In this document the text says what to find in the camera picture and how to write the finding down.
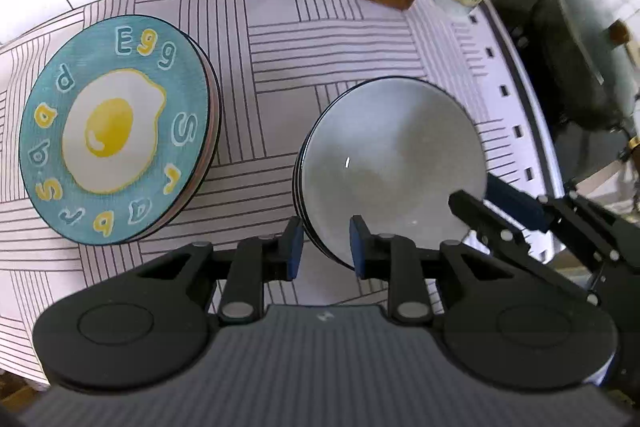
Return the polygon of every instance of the ribbed gray surface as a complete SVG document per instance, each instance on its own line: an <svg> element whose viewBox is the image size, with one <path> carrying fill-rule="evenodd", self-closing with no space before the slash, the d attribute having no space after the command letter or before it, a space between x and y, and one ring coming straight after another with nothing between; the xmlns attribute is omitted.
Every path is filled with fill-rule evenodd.
<svg viewBox="0 0 640 427"><path fill-rule="evenodd" d="M272 306L226 328L188 372L126 396L53 388L29 427L616 427L629 415L597 388L549 396L493 389L453 367L425 330L376 306Z"/></svg>

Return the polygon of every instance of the striped tablecloth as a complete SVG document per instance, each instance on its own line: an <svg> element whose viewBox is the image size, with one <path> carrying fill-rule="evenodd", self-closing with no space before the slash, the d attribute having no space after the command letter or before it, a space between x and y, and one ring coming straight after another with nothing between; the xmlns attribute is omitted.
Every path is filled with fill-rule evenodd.
<svg viewBox="0 0 640 427"><path fill-rule="evenodd" d="M173 222L141 241L86 247L60 237L33 209L18 168L20 118L53 54L82 29L123 14L167 20L203 47L222 86L222 133L206 181ZM306 133L340 93L383 74L444 88L476 122L493 174L533 195L560 193L542 113L489 5L454 23L430 0L407 12L365 0L99 0L0 49L0 86L8 80L0 92L0 367L46 381L31 330L69 293L194 240L229 248L282 231L294 213L292 166ZM531 254L550 259L551 238L526 235ZM430 291L436 301L433 283ZM298 279L264 292L267 304L386 299L385 283L357 281L308 241ZM219 300L220 289L214 307Z"/></svg>

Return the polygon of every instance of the bolt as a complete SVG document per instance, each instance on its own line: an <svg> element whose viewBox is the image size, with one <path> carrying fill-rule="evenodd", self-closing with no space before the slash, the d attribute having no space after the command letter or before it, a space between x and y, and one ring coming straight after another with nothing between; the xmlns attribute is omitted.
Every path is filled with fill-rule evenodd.
<svg viewBox="0 0 640 427"><path fill-rule="evenodd" d="M245 319L254 312L254 307L246 302L229 302L222 308L222 314L228 319Z"/></svg>
<svg viewBox="0 0 640 427"><path fill-rule="evenodd" d="M429 315L429 307L421 302L403 302L397 308L398 315L405 319L421 319Z"/></svg>

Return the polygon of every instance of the egg plate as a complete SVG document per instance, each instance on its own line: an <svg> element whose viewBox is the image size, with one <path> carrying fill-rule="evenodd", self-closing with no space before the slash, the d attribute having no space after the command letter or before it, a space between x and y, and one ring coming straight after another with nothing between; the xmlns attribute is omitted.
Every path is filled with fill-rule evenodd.
<svg viewBox="0 0 640 427"><path fill-rule="evenodd" d="M116 17L74 36L38 77L20 171L51 228L78 243L120 243L184 206L219 127L217 79L191 39L153 17Z"/></svg>

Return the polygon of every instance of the plate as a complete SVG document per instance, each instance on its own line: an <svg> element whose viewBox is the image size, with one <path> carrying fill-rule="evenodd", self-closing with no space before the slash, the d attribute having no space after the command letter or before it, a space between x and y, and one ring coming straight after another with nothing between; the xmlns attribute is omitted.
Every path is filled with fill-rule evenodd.
<svg viewBox="0 0 640 427"><path fill-rule="evenodd" d="M130 15L90 26L45 66L22 115L20 171L34 207L87 245L157 230L202 181L219 101L206 56L169 23Z"/></svg>
<svg viewBox="0 0 640 427"><path fill-rule="evenodd" d="M338 97L308 134L294 166L295 208L316 247L353 267L349 221L394 233L420 248L462 240L468 226L449 195L482 200L486 163L465 110L439 87L384 77Z"/></svg>

